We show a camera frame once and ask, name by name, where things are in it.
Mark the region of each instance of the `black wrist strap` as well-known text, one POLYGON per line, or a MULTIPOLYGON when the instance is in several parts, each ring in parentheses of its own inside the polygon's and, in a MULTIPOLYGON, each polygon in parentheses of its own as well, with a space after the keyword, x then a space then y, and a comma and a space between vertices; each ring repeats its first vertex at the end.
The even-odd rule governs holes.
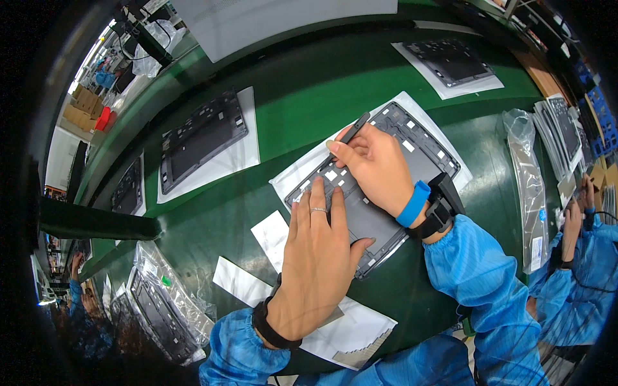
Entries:
POLYGON ((288 350, 297 350, 303 343, 302 339, 288 340, 277 334, 275 330, 266 321, 268 316, 268 302, 273 297, 269 296, 266 300, 261 301, 253 308, 253 328, 255 328, 266 341, 277 348, 287 348, 288 350))

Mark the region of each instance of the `cable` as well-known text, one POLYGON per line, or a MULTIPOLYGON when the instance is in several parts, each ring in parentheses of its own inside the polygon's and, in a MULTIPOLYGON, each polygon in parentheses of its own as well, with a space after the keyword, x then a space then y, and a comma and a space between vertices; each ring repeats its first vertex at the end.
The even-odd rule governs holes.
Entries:
MULTIPOLYGON (((152 16, 152 14, 151 14, 150 12, 148 12, 148 10, 146 10, 144 7, 142 7, 142 9, 143 9, 143 10, 145 10, 145 11, 146 11, 146 13, 147 13, 149 16, 152 16)), ((154 22, 155 22, 155 23, 159 26, 159 28, 160 28, 160 29, 162 29, 162 30, 163 30, 163 32, 165 32, 165 34, 167 35, 167 38, 168 38, 168 40, 169 40, 169 41, 167 42, 167 46, 165 46, 165 47, 163 48, 163 49, 167 50, 167 47, 169 47, 169 45, 172 43, 172 37, 171 37, 171 36, 170 36, 170 34, 169 34, 166 30, 165 30, 165 28, 163 28, 163 26, 161 26, 161 24, 159 24, 159 22, 158 22, 157 20, 155 20, 154 22)), ((122 51, 122 53, 124 54, 125 59, 127 59, 128 61, 140 61, 140 60, 142 60, 142 59, 146 59, 147 57, 151 57, 151 56, 152 56, 152 55, 146 55, 146 56, 143 56, 143 57, 139 57, 139 58, 137 58, 137 59, 131 59, 131 58, 129 58, 129 55, 130 55, 130 54, 127 54, 127 52, 126 52, 126 51, 124 51, 124 45, 122 44, 122 37, 120 36, 120 34, 118 34, 118 32, 117 32, 116 30, 114 30, 114 32, 116 32, 116 35, 118 35, 118 43, 119 43, 119 45, 120 45, 120 50, 121 50, 121 51, 122 51)))

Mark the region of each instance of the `right hand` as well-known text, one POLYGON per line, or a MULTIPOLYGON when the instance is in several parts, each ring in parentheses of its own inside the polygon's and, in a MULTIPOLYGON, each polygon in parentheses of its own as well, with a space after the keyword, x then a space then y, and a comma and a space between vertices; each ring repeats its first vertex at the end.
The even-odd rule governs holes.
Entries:
POLYGON ((582 187, 580 191, 584 208, 592 209, 595 207, 595 187, 592 185, 590 176, 586 173, 582 177, 582 187))
POLYGON ((370 124, 364 124, 349 144, 339 142, 350 127, 343 129, 334 141, 326 142, 336 157, 337 167, 347 166, 371 202, 391 216, 399 216, 414 193, 399 142, 370 124))
POLYGON ((564 211, 564 231, 562 236, 562 261, 573 260, 575 244, 582 229, 582 212, 576 200, 572 200, 564 211))

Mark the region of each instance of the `worker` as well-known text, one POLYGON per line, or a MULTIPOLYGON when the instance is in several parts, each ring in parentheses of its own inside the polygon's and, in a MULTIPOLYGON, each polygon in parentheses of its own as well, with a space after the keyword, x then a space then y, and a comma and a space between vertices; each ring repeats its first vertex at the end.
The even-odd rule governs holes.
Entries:
POLYGON ((107 69, 108 67, 106 67, 105 59, 100 59, 96 63, 95 82, 99 86, 109 89, 112 88, 114 81, 117 77, 120 77, 122 75, 123 71, 118 70, 115 73, 111 73, 108 72, 107 69))
MULTIPOLYGON (((347 166, 366 196, 393 217, 414 194, 397 140, 365 124, 349 144, 339 142, 347 129, 326 146, 338 167, 347 166)), ((345 296, 364 250, 374 240, 349 245, 342 190, 332 194, 331 223, 326 219, 324 183, 292 205, 284 250, 282 283, 268 304, 234 311, 221 318, 210 336, 211 353, 200 366, 202 385, 263 385, 283 369, 298 340, 313 332, 345 296), (259 331, 266 331, 269 341, 259 331)), ((421 224, 425 205, 410 228, 421 224)), ((498 242, 463 215, 443 232, 423 239, 432 286, 472 308, 476 330, 475 366, 486 385, 549 385, 536 349, 541 331, 526 312, 528 289, 515 278, 517 261, 498 242)), ((297 385, 475 385, 466 346, 439 334, 418 346, 387 356, 361 371, 341 369, 300 376, 297 385)))
POLYGON ((570 203, 550 243, 552 256, 530 274, 528 312, 541 325, 540 340, 555 346, 594 344, 618 288, 618 226, 595 214, 594 187, 583 175, 580 205, 570 203))
POLYGON ((113 325, 102 315, 92 294, 83 294, 77 271, 83 258, 72 258, 69 307, 50 311, 58 344, 70 364, 72 384, 188 385, 196 375, 170 362, 132 315, 117 316, 113 325))

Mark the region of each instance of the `left hand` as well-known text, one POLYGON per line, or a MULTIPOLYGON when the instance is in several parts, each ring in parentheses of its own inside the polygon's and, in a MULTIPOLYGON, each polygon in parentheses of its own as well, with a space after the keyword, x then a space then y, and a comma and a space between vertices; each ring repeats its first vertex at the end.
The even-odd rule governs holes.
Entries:
POLYGON ((582 212, 576 200, 572 200, 564 211, 564 231, 562 236, 562 261, 573 260, 575 244, 582 229, 582 212))
POLYGON ((326 320, 347 293, 365 248, 375 242, 362 238, 350 246, 341 188, 332 194, 331 225, 324 211, 310 212, 325 207, 321 177, 292 205, 281 286, 268 303, 266 317, 288 340, 306 337, 326 320))

